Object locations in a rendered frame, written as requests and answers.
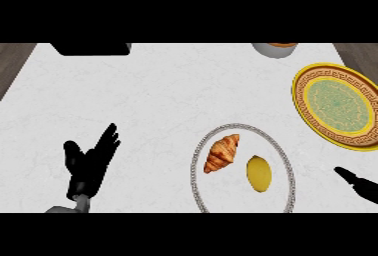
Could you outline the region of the brown croissant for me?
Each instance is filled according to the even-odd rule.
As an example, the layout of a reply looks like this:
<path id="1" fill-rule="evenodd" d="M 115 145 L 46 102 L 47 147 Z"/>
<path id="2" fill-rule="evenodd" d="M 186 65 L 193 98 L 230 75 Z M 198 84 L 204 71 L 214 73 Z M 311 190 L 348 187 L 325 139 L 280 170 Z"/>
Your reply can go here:
<path id="1" fill-rule="evenodd" d="M 236 148 L 239 144 L 239 135 L 232 134 L 217 140 L 209 148 L 204 172 L 211 173 L 224 168 L 235 159 Z"/>

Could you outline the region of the grey cup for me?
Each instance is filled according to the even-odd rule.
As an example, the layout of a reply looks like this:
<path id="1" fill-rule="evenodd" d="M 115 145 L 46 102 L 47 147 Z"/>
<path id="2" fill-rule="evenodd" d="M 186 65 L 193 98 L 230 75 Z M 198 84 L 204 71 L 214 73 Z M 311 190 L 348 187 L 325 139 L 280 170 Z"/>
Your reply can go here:
<path id="1" fill-rule="evenodd" d="M 254 43 L 252 47 L 266 57 L 279 59 L 292 54 L 297 43 Z"/>

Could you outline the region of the yellow lemon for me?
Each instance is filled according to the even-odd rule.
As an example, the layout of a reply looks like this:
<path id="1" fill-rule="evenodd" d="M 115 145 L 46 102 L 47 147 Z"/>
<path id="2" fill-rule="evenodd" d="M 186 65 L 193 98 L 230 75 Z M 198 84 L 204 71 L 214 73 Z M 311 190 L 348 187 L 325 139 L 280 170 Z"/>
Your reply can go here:
<path id="1" fill-rule="evenodd" d="M 266 192 L 271 183 L 271 169 L 267 161 L 257 155 L 246 163 L 246 178 L 254 190 Z"/>

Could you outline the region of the black appliance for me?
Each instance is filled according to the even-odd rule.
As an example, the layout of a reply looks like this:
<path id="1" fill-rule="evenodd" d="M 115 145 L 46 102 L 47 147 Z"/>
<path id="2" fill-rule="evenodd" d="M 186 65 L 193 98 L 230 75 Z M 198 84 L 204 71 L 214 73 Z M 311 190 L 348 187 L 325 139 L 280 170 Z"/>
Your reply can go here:
<path id="1" fill-rule="evenodd" d="M 53 43 L 63 56 L 125 56 L 130 54 L 127 43 Z"/>

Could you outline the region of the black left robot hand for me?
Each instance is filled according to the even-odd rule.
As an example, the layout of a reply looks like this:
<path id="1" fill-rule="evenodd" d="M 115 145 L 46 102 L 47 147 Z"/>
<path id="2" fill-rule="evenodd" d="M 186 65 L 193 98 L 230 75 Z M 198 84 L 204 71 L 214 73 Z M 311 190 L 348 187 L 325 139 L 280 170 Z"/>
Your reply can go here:
<path id="1" fill-rule="evenodd" d="M 113 123 L 109 124 L 94 147 L 87 152 L 81 151 L 74 141 L 63 143 L 65 166 L 71 174 L 66 192 L 69 200 L 74 200 L 79 195 L 93 198 L 97 194 L 119 144 L 116 125 Z"/>

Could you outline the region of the yellow green patterned plate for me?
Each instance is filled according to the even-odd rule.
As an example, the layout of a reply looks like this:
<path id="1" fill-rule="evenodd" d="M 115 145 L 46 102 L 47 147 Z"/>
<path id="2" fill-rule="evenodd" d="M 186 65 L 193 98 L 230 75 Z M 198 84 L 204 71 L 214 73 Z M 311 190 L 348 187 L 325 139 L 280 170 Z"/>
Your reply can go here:
<path id="1" fill-rule="evenodd" d="M 317 135 L 354 151 L 378 150 L 378 86 L 351 68 L 313 63 L 292 80 L 297 112 Z"/>

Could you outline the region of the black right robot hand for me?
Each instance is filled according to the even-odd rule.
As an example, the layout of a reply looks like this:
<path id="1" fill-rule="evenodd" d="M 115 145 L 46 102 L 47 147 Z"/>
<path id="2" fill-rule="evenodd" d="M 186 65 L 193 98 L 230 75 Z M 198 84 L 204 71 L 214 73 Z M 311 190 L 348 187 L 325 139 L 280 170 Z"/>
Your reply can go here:
<path id="1" fill-rule="evenodd" d="M 333 170 L 345 182 L 351 185 L 357 195 L 372 203 L 378 204 L 378 183 L 357 177 L 356 174 L 342 167 L 335 167 Z"/>

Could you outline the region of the white round beaded placemat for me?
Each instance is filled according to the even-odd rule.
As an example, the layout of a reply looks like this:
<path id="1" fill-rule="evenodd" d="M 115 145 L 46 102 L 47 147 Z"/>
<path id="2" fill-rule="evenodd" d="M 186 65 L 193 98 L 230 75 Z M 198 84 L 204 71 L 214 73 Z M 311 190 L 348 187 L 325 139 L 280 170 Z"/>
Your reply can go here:
<path id="1" fill-rule="evenodd" d="M 237 134 L 239 144 L 233 162 L 218 171 L 204 173 L 212 143 Z M 248 182 L 246 163 L 252 156 L 264 158 L 271 168 L 271 183 L 257 192 Z M 196 145 L 190 162 L 190 187 L 202 213 L 283 212 L 295 205 L 295 177 L 288 156 L 271 136 L 251 125 L 232 123 L 214 128 Z"/>

